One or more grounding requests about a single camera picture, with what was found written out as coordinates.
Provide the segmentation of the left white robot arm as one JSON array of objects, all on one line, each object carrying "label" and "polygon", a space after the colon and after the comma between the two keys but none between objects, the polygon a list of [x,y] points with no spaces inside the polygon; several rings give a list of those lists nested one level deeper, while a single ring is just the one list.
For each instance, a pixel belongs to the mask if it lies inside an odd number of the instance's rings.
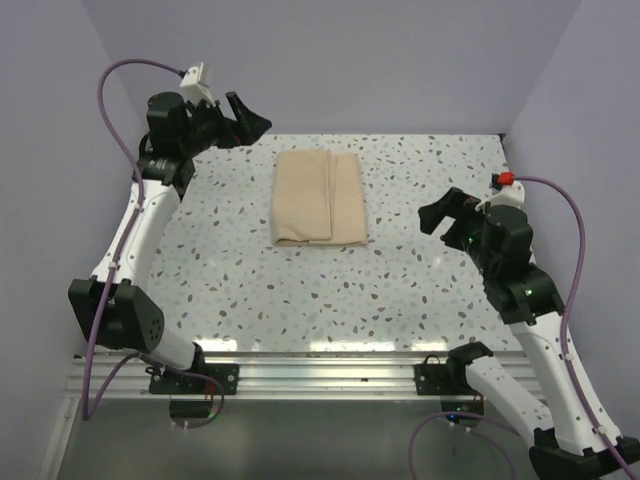
[{"label": "left white robot arm", "polygon": [[272,126],[236,92],[226,98],[233,118],[225,117],[217,102],[193,103],[176,92],[149,99],[149,131],[139,145],[138,169],[121,224],[91,275],[73,280],[68,289],[85,339],[174,368],[173,381],[189,393],[207,383],[207,367],[195,360],[200,349],[171,331],[146,290],[163,232],[195,173],[195,157],[211,147],[251,146]]}]

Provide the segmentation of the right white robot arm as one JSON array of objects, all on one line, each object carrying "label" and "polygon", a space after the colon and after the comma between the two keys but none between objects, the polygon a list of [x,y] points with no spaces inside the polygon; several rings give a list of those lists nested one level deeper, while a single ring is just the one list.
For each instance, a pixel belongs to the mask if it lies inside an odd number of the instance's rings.
[{"label": "right white robot arm", "polygon": [[487,201],[449,189],[419,208],[420,230],[431,235],[453,223],[443,243],[466,253],[478,269],[491,306],[516,338],[544,395],[538,400],[480,342],[449,352],[445,379],[457,392],[489,400],[525,441],[541,479],[598,479],[639,460],[639,442],[625,436],[590,385],[569,335],[565,305],[553,279],[531,260],[533,229],[522,211],[521,184]]}]

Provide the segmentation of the beige surgical drape cloth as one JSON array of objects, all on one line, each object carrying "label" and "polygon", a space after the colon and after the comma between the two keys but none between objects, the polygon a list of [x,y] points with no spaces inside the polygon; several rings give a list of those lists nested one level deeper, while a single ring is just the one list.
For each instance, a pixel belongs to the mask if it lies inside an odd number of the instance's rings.
[{"label": "beige surgical drape cloth", "polygon": [[277,246],[349,246],[368,241],[359,158],[328,150],[276,157],[271,232]]}]

